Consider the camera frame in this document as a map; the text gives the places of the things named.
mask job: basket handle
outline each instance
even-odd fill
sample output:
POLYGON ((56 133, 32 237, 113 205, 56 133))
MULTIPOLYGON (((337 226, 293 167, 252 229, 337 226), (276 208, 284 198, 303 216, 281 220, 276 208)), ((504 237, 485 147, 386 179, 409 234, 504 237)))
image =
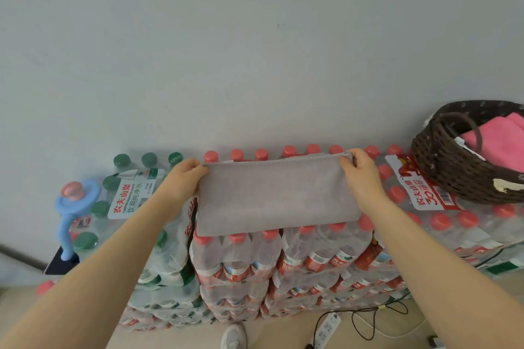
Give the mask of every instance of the basket handle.
POLYGON ((471 129, 475 133, 475 138, 477 140, 477 144, 476 144, 477 146, 475 147, 476 149, 473 149, 473 150, 476 153, 480 154, 482 151, 482 134, 481 134, 481 130, 477 126, 477 123, 475 123, 475 121, 473 121, 473 119, 470 118, 468 115, 460 113, 460 112, 442 113, 441 115, 437 116, 437 118, 435 119, 435 123, 440 123, 444 120, 444 118, 450 118, 450 117, 462 119, 469 125, 469 127, 471 127, 471 129))

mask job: forearm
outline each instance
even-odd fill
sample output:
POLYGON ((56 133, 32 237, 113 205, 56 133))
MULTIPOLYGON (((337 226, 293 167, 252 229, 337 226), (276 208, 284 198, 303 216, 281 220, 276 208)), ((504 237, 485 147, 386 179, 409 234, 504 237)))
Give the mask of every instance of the forearm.
POLYGON ((105 348, 158 234, 180 207, 153 194, 92 256, 37 302, 0 347, 105 348))
POLYGON ((387 198, 370 208, 396 267, 447 347, 524 347, 524 308, 513 297, 430 237, 387 198))

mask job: blue phone holder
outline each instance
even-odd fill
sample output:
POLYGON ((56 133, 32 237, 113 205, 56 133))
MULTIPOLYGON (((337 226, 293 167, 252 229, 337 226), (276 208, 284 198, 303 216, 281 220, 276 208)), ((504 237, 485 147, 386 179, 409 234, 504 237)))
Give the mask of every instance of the blue phone holder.
POLYGON ((60 214, 56 237, 62 246, 62 261, 68 261, 75 253, 69 236, 69 228, 76 218, 89 215, 91 206, 98 200, 101 188, 93 180, 68 182, 62 187, 55 200, 55 209, 60 214))

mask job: gray towel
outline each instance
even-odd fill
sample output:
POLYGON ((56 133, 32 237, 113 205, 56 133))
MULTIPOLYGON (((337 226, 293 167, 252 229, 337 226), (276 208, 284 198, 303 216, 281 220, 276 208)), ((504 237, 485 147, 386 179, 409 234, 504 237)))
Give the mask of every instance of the gray towel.
POLYGON ((207 165, 200 181, 199 236, 355 221, 360 211, 338 157, 308 155, 273 161, 207 165))

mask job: power strip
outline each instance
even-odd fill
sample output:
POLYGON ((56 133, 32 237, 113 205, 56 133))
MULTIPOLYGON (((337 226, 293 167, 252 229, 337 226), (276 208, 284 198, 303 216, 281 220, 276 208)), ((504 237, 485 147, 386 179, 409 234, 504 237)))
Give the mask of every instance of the power strip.
POLYGON ((338 313, 329 313, 320 328, 317 329, 314 340, 315 347, 313 349, 324 349, 339 324, 340 316, 338 313))

